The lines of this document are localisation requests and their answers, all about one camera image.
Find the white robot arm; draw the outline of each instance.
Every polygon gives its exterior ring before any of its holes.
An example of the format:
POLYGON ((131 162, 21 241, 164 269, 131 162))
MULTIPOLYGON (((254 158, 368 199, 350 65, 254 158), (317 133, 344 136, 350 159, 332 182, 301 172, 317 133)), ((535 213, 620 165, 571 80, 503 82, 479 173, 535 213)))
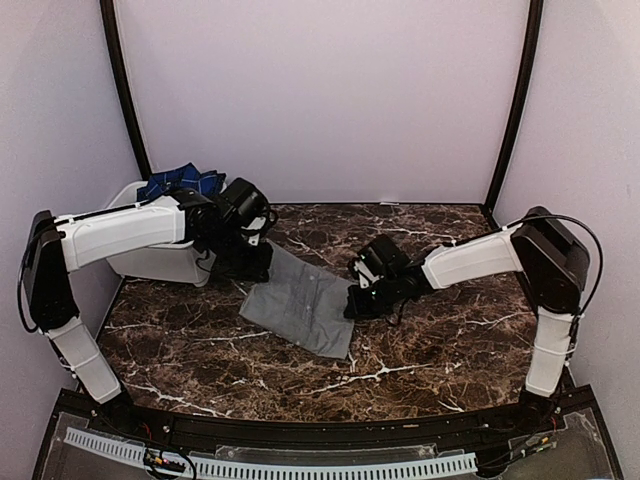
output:
POLYGON ((83 215, 56 218, 49 211, 40 212, 22 261, 20 313, 24 283, 36 328, 89 395, 105 404, 124 388, 81 320, 68 273, 131 250, 193 240, 196 248, 211 250, 216 261, 226 262, 234 275, 266 281, 272 249, 260 239, 274 222, 267 199, 243 179, 212 199, 184 189, 153 202, 83 215))
POLYGON ((397 302, 459 282, 504 272, 523 272, 531 287, 538 329, 525 390, 548 398, 556 391, 572 352, 589 254, 543 207, 521 223, 475 239, 439 246, 411 261, 381 235, 358 252, 349 269, 359 285, 349 288, 345 316, 375 318, 397 302))

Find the white cable tray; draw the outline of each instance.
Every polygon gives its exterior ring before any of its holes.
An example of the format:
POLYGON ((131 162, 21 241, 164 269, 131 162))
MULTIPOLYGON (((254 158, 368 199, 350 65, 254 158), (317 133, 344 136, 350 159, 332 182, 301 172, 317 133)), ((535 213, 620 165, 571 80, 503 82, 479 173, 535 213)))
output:
MULTIPOLYGON (((140 442, 107 438, 72 427, 67 428, 64 441, 122 464, 144 467, 142 459, 145 447, 140 442)), ((172 452, 165 452, 164 457, 185 464, 184 459, 172 452)), ((196 466, 198 478, 202 480, 423 480, 475 473, 478 470, 475 453, 414 462, 336 467, 237 463, 197 455, 189 455, 189 458, 196 466)), ((189 466, 182 476, 191 478, 189 466)))

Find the white bin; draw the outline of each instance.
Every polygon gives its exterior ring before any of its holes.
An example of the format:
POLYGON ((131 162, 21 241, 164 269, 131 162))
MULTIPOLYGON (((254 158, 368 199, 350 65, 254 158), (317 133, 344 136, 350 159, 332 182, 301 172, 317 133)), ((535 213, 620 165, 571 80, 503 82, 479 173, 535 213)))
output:
MULTIPOLYGON (((134 203, 138 188, 146 184, 147 182, 133 182, 127 185, 109 204, 109 208, 134 203)), ((206 260, 205 256, 204 253, 198 253, 193 248, 193 241, 190 241, 140 248, 109 257, 107 262, 118 275, 192 283, 196 287, 202 287, 209 280, 209 273, 203 269, 211 270, 215 260, 213 254, 206 260), (198 258, 202 258, 199 262, 202 268, 196 265, 198 258)))

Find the black base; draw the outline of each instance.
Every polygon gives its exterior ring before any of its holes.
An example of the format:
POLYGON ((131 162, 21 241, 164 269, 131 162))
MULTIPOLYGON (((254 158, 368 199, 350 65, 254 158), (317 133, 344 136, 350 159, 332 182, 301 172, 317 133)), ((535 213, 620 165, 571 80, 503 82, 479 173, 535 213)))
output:
MULTIPOLYGON (((557 399, 561 415, 591 408, 607 448, 616 479, 622 479, 609 433, 590 386, 574 388, 568 373, 563 377, 563 393, 557 399)), ((95 430, 121 435, 100 416, 92 416, 95 403, 80 393, 62 390, 42 443, 34 479, 44 467, 49 442, 61 412, 85 417, 95 430)), ((186 451, 215 452, 220 446, 289 450, 353 450, 435 444, 438 452, 463 449, 475 452, 479 463, 509 449, 509 440, 522 435, 514 428, 521 414, 519 405, 506 405, 476 412, 406 420, 364 423, 279 423, 230 420, 132 407, 132 414, 150 428, 154 440, 186 451)), ((553 428, 550 421, 542 430, 553 428)))

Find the brown marble surface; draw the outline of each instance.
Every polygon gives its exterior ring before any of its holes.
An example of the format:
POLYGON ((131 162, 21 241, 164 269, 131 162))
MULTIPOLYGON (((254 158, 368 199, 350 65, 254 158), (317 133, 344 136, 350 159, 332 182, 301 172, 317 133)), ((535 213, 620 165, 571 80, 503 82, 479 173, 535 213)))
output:
MULTIPOLYGON (((270 238, 348 278, 377 234, 410 256, 486 231, 475 206, 277 207, 270 238)), ((317 357, 238 316, 251 285, 130 280, 99 339, 138 404, 250 420, 364 421, 516 401, 535 320, 511 274, 409 302, 399 327, 356 323, 349 358, 317 357)))

